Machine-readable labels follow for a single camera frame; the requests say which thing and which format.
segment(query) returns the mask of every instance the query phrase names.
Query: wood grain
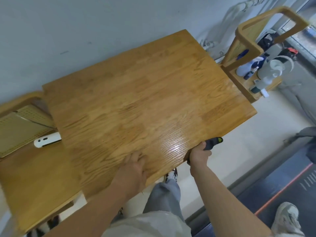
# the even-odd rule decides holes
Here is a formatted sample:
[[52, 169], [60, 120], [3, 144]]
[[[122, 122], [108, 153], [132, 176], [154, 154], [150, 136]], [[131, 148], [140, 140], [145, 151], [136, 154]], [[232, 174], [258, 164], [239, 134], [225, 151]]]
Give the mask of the wood grain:
[[11, 213], [25, 233], [70, 203], [79, 178], [61, 143], [29, 143], [0, 162], [0, 183]]
[[147, 154], [147, 184], [183, 162], [200, 141], [256, 114], [227, 75], [183, 30], [43, 86], [87, 198], [122, 159]]

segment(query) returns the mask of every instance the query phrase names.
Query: white bottle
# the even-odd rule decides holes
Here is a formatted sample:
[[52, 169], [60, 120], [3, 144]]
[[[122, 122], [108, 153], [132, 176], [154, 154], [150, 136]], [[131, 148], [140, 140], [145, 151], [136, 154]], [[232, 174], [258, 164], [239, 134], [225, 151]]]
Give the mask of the white bottle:
[[278, 70], [279, 73], [273, 73], [271, 76], [266, 76], [265, 78], [263, 78], [262, 80], [258, 81], [256, 84], [254, 84], [253, 86], [251, 86], [249, 88], [249, 90], [252, 93], [258, 93], [260, 92], [262, 89], [266, 88], [267, 86], [271, 85], [271, 83], [273, 82], [273, 79], [282, 75], [282, 70]]
[[250, 61], [244, 65], [239, 66], [236, 70], [236, 74], [244, 77], [251, 70], [252, 64], [254, 64], [255, 62], [262, 61], [263, 59], [264, 59], [263, 57], [258, 56], [255, 59], [253, 59], [252, 61]]

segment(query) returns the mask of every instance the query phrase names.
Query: sneaker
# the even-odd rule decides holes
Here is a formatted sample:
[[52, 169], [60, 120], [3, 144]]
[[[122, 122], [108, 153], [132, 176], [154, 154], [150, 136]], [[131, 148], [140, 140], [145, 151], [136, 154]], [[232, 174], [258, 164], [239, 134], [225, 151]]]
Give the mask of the sneaker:
[[274, 235], [285, 233], [305, 236], [298, 222], [297, 207], [289, 202], [282, 203], [276, 211], [271, 231]]
[[177, 168], [170, 171], [168, 174], [166, 174], [166, 183], [169, 179], [174, 179], [178, 183], [178, 171]]

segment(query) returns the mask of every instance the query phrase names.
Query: perforated panel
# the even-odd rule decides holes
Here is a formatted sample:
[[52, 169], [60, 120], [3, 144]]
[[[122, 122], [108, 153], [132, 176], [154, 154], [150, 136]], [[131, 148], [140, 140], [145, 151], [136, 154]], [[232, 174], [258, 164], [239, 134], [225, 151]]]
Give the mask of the perforated panel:
[[[55, 127], [52, 118], [33, 105], [19, 109], [17, 114], [23, 118]], [[17, 114], [13, 112], [0, 118], [0, 158], [52, 130], [24, 120]]]

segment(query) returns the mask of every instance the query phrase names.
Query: orange stripe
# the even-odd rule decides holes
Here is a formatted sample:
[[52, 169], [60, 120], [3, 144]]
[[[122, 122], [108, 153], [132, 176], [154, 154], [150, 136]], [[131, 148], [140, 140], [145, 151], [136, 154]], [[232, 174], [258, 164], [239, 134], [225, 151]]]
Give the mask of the orange stripe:
[[277, 198], [291, 183], [293, 183], [295, 180], [297, 180], [305, 171], [308, 170], [313, 165], [313, 163], [310, 163], [304, 170], [302, 170], [301, 173], [299, 173], [294, 179], [290, 181], [282, 190], [280, 190], [276, 195], [274, 195], [267, 203], [265, 203], [257, 212], [255, 215], [258, 215], [265, 207], [268, 206], [275, 198]]

